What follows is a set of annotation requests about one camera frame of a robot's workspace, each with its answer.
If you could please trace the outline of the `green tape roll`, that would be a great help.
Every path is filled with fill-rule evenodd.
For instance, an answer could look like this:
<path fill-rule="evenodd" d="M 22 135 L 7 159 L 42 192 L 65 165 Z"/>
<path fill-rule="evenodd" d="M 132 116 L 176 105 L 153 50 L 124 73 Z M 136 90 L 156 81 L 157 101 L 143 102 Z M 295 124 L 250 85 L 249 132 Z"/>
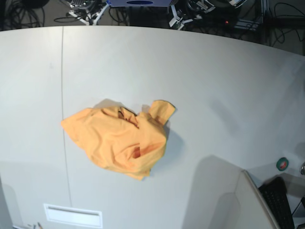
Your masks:
<path fill-rule="evenodd" d="M 285 171 L 289 166 L 289 160 L 286 157 L 280 158 L 276 163 L 276 168 L 279 171 Z"/>

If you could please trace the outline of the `white partition panel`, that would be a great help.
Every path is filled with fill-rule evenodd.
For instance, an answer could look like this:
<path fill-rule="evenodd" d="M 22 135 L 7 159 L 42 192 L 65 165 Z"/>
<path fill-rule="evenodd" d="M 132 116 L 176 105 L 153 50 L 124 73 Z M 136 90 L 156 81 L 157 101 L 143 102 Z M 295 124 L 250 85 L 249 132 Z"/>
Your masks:
<path fill-rule="evenodd" d="M 242 171 L 235 189 L 240 210 L 237 229 L 278 229 L 268 205 L 247 171 Z"/>

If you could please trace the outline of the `orange t-shirt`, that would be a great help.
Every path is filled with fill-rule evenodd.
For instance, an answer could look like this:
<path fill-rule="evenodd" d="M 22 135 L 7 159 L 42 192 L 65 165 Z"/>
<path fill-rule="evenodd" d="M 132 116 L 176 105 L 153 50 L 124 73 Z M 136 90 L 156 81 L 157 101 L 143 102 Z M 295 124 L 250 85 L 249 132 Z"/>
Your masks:
<path fill-rule="evenodd" d="M 61 126 L 98 167 L 142 180 L 165 154 L 164 126 L 174 112 L 164 100 L 138 114 L 122 106 L 86 108 Z"/>

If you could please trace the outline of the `black keyboard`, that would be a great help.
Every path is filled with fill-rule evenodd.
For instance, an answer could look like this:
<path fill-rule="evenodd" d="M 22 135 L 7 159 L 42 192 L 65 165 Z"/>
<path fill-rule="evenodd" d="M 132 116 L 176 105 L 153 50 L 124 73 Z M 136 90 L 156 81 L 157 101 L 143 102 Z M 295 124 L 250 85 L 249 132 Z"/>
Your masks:
<path fill-rule="evenodd" d="M 295 225 L 283 178 L 276 177 L 272 181 L 261 185 L 259 191 L 272 212 L 278 226 L 281 229 L 294 229 Z"/>

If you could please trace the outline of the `metal knob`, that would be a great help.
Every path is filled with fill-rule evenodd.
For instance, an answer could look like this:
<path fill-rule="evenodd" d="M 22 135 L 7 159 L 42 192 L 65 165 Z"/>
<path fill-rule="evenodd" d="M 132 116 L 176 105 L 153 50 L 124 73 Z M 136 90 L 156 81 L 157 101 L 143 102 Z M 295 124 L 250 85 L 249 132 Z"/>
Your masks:
<path fill-rule="evenodd" d="M 300 174 L 303 176 L 305 175 L 305 163 L 303 163 L 300 167 Z"/>

